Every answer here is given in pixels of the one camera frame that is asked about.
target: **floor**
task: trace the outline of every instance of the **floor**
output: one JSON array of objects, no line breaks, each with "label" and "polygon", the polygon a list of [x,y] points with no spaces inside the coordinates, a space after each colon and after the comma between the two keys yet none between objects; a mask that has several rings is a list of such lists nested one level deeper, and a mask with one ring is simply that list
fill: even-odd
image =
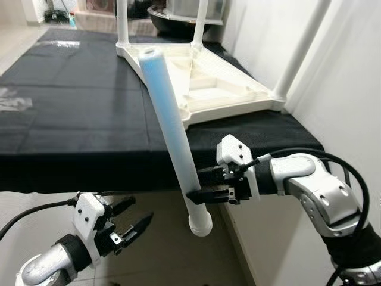
[{"label": "floor", "polygon": [[[0,75],[27,51],[47,27],[0,26]],[[244,286],[245,275],[218,206],[209,207],[213,231],[189,230],[180,191],[139,194],[137,205],[118,217],[120,232],[147,212],[154,219],[146,233],[121,255],[110,255],[96,269],[79,273],[73,286]]]}]

